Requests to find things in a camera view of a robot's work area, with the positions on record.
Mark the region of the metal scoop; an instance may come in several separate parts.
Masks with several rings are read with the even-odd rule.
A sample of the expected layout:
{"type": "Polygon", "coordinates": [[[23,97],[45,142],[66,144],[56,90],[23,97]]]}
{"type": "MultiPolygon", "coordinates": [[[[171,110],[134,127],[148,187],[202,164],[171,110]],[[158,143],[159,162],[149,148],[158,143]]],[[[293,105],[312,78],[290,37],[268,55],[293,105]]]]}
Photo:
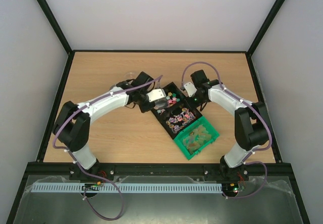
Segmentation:
{"type": "Polygon", "coordinates": [[[166,109],[169,107],[168,100],[164,97],[158,100],[155,100],[154,102],[154,109],[155,110],[161,110],[161,109],[166,109]]]}

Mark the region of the light blue slotted duct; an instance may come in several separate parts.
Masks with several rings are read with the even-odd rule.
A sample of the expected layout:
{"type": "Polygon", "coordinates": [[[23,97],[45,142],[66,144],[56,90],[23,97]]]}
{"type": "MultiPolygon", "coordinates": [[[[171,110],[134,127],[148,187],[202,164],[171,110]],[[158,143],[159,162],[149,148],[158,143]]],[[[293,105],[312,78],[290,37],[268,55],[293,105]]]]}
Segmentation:
{"type": "Polygon", "coordinates": [[[32,193],[83,193],[88,188],[89,193],[206,193],[221,194],[221,184],[149,184],[149,183],[118,183],[101,187],[85,183],[35,183],[32,193]]]}

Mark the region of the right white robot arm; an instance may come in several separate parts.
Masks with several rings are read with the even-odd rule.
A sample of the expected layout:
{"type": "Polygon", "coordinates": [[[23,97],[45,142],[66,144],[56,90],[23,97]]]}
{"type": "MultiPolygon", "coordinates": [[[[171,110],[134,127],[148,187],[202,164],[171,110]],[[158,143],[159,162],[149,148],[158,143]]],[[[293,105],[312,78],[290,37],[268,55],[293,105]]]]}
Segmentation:
{"type": "Polygon", "coordinates": [[[266,107],[263,102],[252,102],[233,93],[220,79],[209,80],[204,70],[191,74],[191,81],[187,83],[184,76],[181,89],[188,94],[194,108],[213,102],[234,117],[236,143],[220,160],[221,176],[232,179],[251,155],[272,146],[273,134],[266,107]]]}

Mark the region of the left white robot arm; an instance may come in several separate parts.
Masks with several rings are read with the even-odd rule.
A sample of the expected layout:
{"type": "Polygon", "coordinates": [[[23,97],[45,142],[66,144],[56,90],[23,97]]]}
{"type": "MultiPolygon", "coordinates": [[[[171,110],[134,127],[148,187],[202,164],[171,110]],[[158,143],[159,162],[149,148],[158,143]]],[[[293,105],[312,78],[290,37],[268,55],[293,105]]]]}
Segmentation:
{"type": "Polygon", "coordinates": [[[88,143],[90,126],[111,111],[132,103],[142,113],[150,111],[166,96],[159,86],[161,79],[162,76],[154,79],[141,72],[137,78],[121,81],[94,99],[78,104],[64,103],[52,129],[53,148],[69,153],[83,169],[91,169],[98,160],[88,143]]]}

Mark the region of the clear plastic jar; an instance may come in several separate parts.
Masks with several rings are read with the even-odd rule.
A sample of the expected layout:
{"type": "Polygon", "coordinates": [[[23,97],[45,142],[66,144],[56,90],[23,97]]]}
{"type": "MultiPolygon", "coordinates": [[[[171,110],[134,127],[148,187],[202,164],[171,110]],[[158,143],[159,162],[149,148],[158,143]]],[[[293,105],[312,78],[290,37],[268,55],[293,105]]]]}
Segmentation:
{"type": "Polygon", "coordinates": [[[124,75],[124,79],[125,79],[126,81],[132,81],[132,80],[134,80],[137,76],[138,76],[138,73],[137,73],[137,72],[127,72],[127,73],[124,75]]]}

